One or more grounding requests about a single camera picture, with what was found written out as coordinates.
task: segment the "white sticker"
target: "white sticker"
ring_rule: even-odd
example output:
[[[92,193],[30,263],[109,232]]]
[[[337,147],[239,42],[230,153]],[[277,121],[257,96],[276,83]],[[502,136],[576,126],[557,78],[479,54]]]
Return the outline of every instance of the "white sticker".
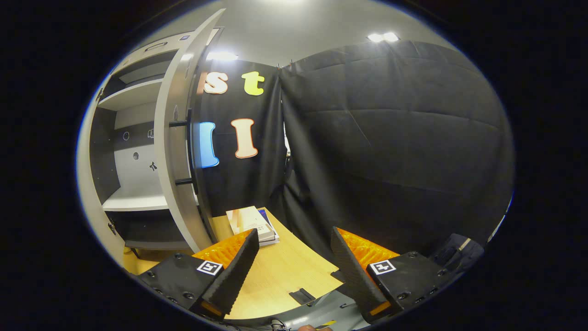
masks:
[[[396,268],[388,260],[371,263],[370,266],[376,274],[383,274],[396,270]]]
[[[204,261],[202,264],[196,268],[199,272],[204,272],[211,275],[216,275],[219,270],[221,269],[222,264],[210,261]]]

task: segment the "black curtain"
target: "black curtain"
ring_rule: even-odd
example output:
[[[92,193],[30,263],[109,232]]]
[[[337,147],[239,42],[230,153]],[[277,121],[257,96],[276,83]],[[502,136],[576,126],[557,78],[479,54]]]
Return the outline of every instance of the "black curtain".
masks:
[[[278,69],[247,61],[206,61],[203,72],[223,72],[229,80],[223,94],[203,93],[199,109],[200,122],[213,122],[212,144],[219,164],[204,168],[206,193],[212,217],[225,215],[227,210],[247,206],[267,207],[277,217],[282,214],[274,207],[283,183],[286,147],[283,117],[280,110]],[[257,71],[265,77],[258,87],[261,95],[249,95],[241,75]],[[251,118],[253,146],[258,154],[237,158],[235,128],[230,122],[237,118]]]
[[[484,245],[509,203],[514,151],[505,111],[462,54],[367,42],[280,70],[292,160],[290,229],[332,260],[332,226],[398,253],[451,233]]]

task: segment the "book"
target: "book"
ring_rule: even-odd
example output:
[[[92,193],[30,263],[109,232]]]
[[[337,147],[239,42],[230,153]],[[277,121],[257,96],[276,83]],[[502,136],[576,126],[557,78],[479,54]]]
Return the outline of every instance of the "book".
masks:
[[[276,233],[255,206],[229,210],[226,212],[233,234],[257,228],[259,242],[275,240]]]
[[[260,246],[267,246],[267,245],[271,245],[271,244],[276,244],[280,242],[280,235],[278,234],[278,232],[276,231],[276,229],[273,227],[272,222],[269,220],[268,215],[265,213],[265,210],[261,209],[258,210],[258,212],[261,214],[261,216],[263,216],[263,218],[269,223],[269,226],[272,227],[273,232],[276,234],[276,238],[274,240],[268,240],[268,241],[260,241],[259,245]]]

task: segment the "foam letter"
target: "foam letter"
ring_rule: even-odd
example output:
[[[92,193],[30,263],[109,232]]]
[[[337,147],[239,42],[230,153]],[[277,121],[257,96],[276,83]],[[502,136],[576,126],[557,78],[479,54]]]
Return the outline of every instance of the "foam letter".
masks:
[[[250,95],[261,95],[263,93],[263,88],[258,88],[258,82],[262,82],[265,80],[265,77],[260,76],[259,72],[252,71],[246,74],[243,74],[241,78],[245,79],[245,92]]]
[[[222,72],[210,72],[206,75],[206,83],[204,83],[204,92],[212,94],[223,94],[229,88],[226,81],[229,77]]]
[[[238,158],[248,158],[257,155],[257,148],[253,147],[253,138],[251,136],[251,125],[255,123],[250,118],[238,118],[231,121],[231,125],[237,131],[237,152]]]
[[[202,168],[214,167],[219,164],[219,159],[215,156],[215,150],[212,148],[212,130],[216,125],[213,122],[202,122],[199,126]]]

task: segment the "ceiling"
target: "ceiling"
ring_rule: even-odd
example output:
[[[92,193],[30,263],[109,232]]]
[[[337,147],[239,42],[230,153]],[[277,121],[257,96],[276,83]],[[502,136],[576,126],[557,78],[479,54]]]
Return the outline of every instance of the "ceiling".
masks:
[[[368,41],[372,33],[392,31],[400,39],[457,50],[425,23],[372,0],[224,0],[182,15],[145,38],[141,45],[194,30],[218,9],[225,27],[216,50],[239,59],[281,67],[312,54]]]

